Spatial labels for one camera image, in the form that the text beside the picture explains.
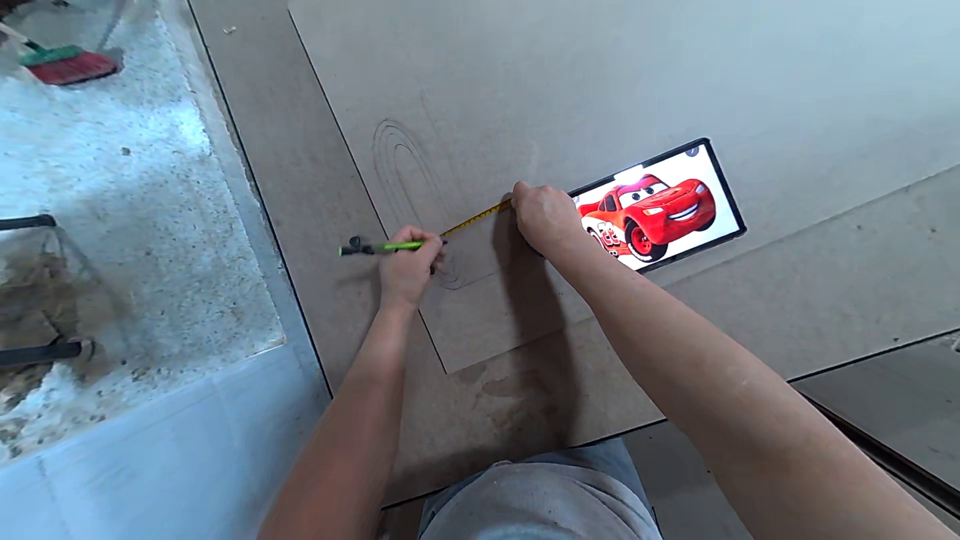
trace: gray shorts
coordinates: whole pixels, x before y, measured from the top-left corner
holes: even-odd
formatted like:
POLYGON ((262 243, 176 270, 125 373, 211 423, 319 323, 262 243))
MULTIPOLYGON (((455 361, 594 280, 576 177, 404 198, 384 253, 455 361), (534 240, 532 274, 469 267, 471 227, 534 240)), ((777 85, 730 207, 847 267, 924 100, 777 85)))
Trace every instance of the gray shorts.
MULTIPOLYGON (((630 453, 627 452, 627 447, 623 444, 621 437, 615 437, 578 448, 534 455, 533 457, 522 459, 517 463, 558 463, 560 465, 573 465, 574 467, 583 467, 585 469, 599 471, 629 487, 630 490, 640 498, 640 501, 646 506, 654 520, 657 519, 657 517, 654 516, 653 507, 650 506, 646 494, 643 493, 640 476, 636 474, 634 461, 630 458, 630 453)), ((428 497, 423 504, 423 513, 420 515, 420 531, 417 537, 420 538, 423 535, 426 527, 430 525, 430 522, 433 521, 434 516, 440 512, 441 508, 449 503, 456 494, 460 493, 460 490, 467 487, 485 472, 486 471, 480 471, 465 480, 451 485, 444 491, 428 497)))

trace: tape measure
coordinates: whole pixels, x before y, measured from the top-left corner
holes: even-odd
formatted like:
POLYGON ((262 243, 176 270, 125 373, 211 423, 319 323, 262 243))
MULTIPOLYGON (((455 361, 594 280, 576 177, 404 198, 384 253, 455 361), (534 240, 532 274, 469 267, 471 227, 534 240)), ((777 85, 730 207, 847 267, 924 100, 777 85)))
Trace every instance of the tape measure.
POLYGON ((505 210, 505 209, 508 209, 510 206, 511 206, 510 199, 507 199, 506 201, 500 203, 499 205, 497 205, 497 206, 495 206, 495 207, 493 207, 493 208, 485 209, 484 211, 476 214, 475 216, 471 217, 471 218, 468 219, 467 221, 461 223, 460 225, 458 225, 458 226, 456 226, 456 227, 453 227, 452 229, 447 229, 446 231, 444 231, 443 234, 441 234, 441 236, 447 236, 447 235, 450 234, 450 233, 455 233, 455 232, 457 232, 457 231, 460 231, 462 228, 466 227, 467 225, 471 225, 474 221, 477 221, 477 220, 479 220, 479 219, 483 219, 483 218, 487 217, 488 215, 495 214, 495 213, 497 213, 497 212, 500 212, 500 211, 503 211, 503 210, 505 210))

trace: green broom head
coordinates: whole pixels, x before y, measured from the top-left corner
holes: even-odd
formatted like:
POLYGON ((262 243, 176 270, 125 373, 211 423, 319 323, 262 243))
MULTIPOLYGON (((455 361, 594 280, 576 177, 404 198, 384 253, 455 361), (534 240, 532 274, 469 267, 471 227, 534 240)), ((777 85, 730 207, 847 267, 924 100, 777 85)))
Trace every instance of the green broom head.
POLYGON ((34 49, 34 52, 20 57, 20 65, 24 67, 33 67, 35 65, 42 65, 52 61, 77 58, 83 53, 84 49, 81 49, 77 45, 67 45, 65 47, 57 47, 56 49, 43 49, 37 47, 34 49))

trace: lightning mcqueen image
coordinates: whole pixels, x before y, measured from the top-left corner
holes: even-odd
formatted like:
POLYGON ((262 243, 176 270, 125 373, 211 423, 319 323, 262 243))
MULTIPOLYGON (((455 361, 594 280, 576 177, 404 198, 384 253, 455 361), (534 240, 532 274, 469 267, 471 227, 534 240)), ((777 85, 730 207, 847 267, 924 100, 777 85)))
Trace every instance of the lightning mcqueen image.
POLYGON ((706 231, 716 219, 706 184, 691 178, 670 187, 651 174, 636 184, 618 185, 578 210, 584 229, 611 255, 630 254, 643 262, 659 260, 667 244, 706 231))

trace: forearm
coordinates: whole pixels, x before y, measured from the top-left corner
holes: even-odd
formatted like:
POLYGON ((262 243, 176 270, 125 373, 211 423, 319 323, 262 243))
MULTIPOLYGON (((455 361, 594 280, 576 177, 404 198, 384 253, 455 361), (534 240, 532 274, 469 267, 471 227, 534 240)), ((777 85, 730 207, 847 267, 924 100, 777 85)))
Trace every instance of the forearm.
POLYGON ((390 478, 414 311, 382 308, 261 538, 370 538, 390 478))
POLYGON ((555 266, 634 379, 700 450, 754 537, 950 536, 780 376, 692 309, 602 250, 584 247, 555 266))
POLYGON ((750 441, 753 450, 782 442, 768 440, 771 427, 754 414, 741 422, 741 411, 753 410, 743 407, 772 402, 792 410, 805 402, 755 356, 603 250, 581 247, 554 264, 590 304, 634 379, 692 438, 750 441))

